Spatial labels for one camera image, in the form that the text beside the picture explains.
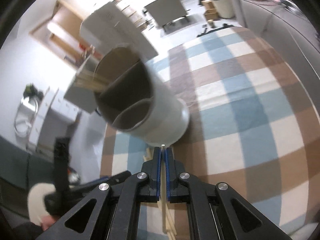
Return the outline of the person's left hand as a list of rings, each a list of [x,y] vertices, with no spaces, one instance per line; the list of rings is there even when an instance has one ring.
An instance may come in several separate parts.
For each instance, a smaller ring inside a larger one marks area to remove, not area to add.
[[[58,219],[59,216],[51,216],[45,207],[44,197],[49,193],[55,191],[55,186],[48,183],[35,184],[28,193],[28,214],[29,219],[35,225],[41,227],[43,231],[46,231],[51,227]]]

